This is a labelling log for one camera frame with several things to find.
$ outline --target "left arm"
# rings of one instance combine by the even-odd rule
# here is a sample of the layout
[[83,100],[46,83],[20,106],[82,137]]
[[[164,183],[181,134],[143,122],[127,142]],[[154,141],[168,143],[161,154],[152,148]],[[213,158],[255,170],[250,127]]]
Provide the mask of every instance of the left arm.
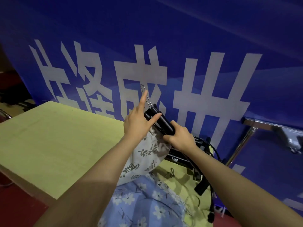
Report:
[[159,113],[146,121],[143,114],[146,96],[147,91],[139,106],[125,118],[122,139],[48,208],[34,227],[97,226],[127,159],[161,116]]

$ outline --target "person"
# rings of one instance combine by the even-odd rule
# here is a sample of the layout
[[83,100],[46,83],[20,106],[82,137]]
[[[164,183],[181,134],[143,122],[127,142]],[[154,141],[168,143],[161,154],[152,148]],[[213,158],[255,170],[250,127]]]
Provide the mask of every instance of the person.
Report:
[[[35,227],[97,226],[109,203],[123,167],[161,113],[147,121],[140,103],[124,121],[124,136],[42,215]],[[303,218],[281,201],[237,172],[201,151],[187,128],[172,121],[176,133],[164,139],[191,158],[242,226],[303,226]]]

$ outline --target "blue floral fabric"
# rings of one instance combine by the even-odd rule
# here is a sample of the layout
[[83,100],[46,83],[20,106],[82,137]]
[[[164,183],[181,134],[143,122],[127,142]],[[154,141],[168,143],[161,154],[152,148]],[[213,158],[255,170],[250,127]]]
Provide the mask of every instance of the blue floral fabric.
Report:
[[185,203],[152,174],[118,186],[99,227],[186,226]]

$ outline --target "metal hook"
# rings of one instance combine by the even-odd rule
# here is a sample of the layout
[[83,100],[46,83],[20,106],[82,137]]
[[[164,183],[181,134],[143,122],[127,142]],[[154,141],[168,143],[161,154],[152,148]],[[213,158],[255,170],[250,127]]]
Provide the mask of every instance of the metal hook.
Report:
[[[140,84],[140,88],[141,88],[142,93],[144,93],[146,91],[145,86],[143,84]],[[151,103],[150,100],[149,100],[149,102],[147,102],[147,104],[149,105],[150,108],[152,107],[152,103]]]

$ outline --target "metal leg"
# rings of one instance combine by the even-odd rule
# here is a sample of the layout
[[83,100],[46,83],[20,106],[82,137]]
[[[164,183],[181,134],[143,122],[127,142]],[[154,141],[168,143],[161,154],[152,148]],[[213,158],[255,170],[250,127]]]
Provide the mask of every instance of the metal leg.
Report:
[[240,144],[237,146],[235,152],[233,153],[233,155],[230,157],[230,159],[228,160],[228,162],[226,163],[226,166],[230,166],[230,164],[232,164],[232,162],[234,161],[234,159],[238,156],[238,154],[241,152],[241,150],[243,149],[244,145],[248,142],[248,140],[253,136],[253,134],[258,130],[258,128],[251,126],[248,130],[248,132],[246,133],[245,137],[242,139],[242,141],[240,142]]

